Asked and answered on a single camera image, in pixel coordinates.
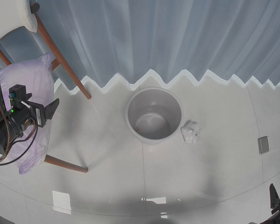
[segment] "plastic bag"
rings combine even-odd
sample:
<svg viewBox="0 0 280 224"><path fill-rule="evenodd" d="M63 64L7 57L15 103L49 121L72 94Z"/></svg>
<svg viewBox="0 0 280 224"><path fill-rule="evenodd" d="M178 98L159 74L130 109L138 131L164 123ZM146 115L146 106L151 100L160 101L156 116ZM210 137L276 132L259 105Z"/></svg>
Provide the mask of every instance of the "plastic bag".
<svg viewBox="0 0 280 224"><path fill-rule="evenodd" d="M200 132L200 127L197 122L191 121L186 126L182 127L182 135L186 143L196 143L196 137Z"/></svg>
<svg viewBox="0 0 280 224"><path fill-rule="evenodd" d="M52 54L46 53L38 59L28 60L11 64L0 70L0 83L4 98L4 103L7 110L10 110L10 101L8 98L9 88L15 84L26 86L26 93L32 93L32 98L29 101L43 104L44 106L52 102L54 89L52 90ZM30 125L24 132L24 136L20 139L25 139L33 125ZM46 157L49 137L51 130L51 120L46 122L43 128L38 128L37 136L26 154L14 162L19 168L19 174L24 174L30 171L34 166L41 164ZM21 155L32 141L32 137L26 142L14 144L7 158L11 161Z"/></svg>

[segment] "crumpled paper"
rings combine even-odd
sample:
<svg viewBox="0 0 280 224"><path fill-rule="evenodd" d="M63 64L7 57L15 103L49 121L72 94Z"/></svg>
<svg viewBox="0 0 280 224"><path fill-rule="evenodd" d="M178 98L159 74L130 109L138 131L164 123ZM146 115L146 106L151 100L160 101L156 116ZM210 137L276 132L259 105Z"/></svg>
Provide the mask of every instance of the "crumpled paper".
<svg viewBox="0 0 280 224"><path fill-rule="evenodd" d="M197 135L200 132L200 127L196 121L189 122L186 126L182 127L182 135L186 143L196 143Z"/></svg>

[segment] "tile floor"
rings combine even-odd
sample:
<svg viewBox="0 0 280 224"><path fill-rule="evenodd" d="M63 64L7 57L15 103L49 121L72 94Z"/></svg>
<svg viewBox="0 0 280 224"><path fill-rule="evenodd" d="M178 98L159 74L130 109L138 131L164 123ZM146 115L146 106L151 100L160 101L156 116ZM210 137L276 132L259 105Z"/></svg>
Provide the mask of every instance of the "tile floor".
<svg viewBox="0 0 280 224"><path fill-rule="evenodd" d="M141 78L133 91L117 79L105 94L87 82L91 100L61 84L48 154L89 171L43 163L21 176L16 166L0 167L0 215L20 224L267 219L272 182L280 196L280 85L211 74L200 82L177 77L165 88L180 99L184 122L197 121L202 131L196 144L177 133L149 146L128 129L125 107L135 92L162 86L159 81ZM260 156L262 136L269 136L270 151ZM69 194L70 210L56 211L52 191Z"/></svg>

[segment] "white cable label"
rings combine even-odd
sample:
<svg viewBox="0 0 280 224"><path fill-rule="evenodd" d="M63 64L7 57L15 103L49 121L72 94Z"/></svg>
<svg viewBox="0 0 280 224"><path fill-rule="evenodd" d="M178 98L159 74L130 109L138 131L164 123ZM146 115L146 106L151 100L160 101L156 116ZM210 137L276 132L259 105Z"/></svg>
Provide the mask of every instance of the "white cable label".
<svg viewBox="0 0 280 224"><path fill-rule="evenodd" d="M38 125L41 126L41 112L39 111L38 108L35 108L35 110L36 110L37 123L38 123Z"/></svg>

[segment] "curtain fold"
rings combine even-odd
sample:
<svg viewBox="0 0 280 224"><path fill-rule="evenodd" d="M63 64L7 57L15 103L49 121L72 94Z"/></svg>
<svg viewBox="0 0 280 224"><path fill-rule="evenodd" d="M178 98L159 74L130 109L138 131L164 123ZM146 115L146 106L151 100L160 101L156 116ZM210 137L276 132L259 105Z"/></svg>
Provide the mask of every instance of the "curtain fold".
<svg viewBox="0 0 280 224"><path fill-rule="evenodd" d="M197 80L209 69L225 80L235 74L244 83L252 76L280 82L280 0L37 1L77 77L100 87L117 72L134 84L149 69L165 83L183 69ZM25 28L0 39L0 47L13 62L49 51ZM75 87L61 67L53 78Z"/></svg>

